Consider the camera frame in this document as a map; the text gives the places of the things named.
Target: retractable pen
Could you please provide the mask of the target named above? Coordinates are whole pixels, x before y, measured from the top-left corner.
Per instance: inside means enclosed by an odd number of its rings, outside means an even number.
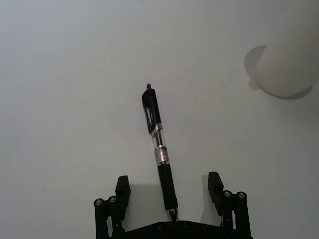
[[[152,134],[155,160],[159,172],[159,180],[163,192],[164,206],[168,210],[172,221],[177,221],[177,198],[171,174],[167,147],[160,120],[160,111],[156,99],[155,90],[147,84],[147,89],[142,95],[142,103],[145,111],[149,133]]]

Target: pen clip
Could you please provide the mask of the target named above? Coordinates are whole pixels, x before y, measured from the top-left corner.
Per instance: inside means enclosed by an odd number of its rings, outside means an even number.
[[[151,122],[152,116],[150,114],[150,111],[148,110],[148,107],[145,104],[145,101],[143,101],[143,109],[144,109],[144,113],[146,117],[146,123],[148,124],[148,130],[149,130],[149,133],[151,133],[152,132],[152,122]]]

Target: white table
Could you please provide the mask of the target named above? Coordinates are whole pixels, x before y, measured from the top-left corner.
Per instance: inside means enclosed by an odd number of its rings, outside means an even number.
[[[252,236],[318,237],[319,87],[281,100],[244,59],[292,0],[2,1],[0,234],[93,239],[128,175],[127,230],[167,220],[141,96],[159,100],[179,217],[219,224],[209,171],[248,194]]]

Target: screw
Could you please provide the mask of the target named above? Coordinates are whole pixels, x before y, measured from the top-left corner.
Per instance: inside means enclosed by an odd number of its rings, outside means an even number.
[[[159,224],[157,225],[157,228],[158,228],[158,230],[163,229],[163,224],[162,224],[162,223],[159,223]]]
[[[110,201],[110,203],[115,202],[116,201],[116,197],[111,197],[109,201]]]
[[[224,192],[224,195],[225,195],[226,197],[230,197],[230,196],[231,196],[230,192]]]
[[[239,194],[238,194],[238,197],[240,197],[240,198],[245,198],[245,197],[246,197],[246,195],[245,195],[245,194],[243,194],[243,193],[239,193]]]
[[[99,206],[99,205],[101,205],[103,203],[103,201],[101,200],[101,199],[99,199],[99,200],[97,200],[96,202],[95,202],[95,205],[96,206]]]

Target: pen grip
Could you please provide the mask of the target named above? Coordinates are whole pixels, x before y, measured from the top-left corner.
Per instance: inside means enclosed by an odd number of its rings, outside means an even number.
[[[158,166],[158,171],[160,176],[160,185],[164,197],[165,209],[169,210],[178,208],[170,165],[160,165]]]

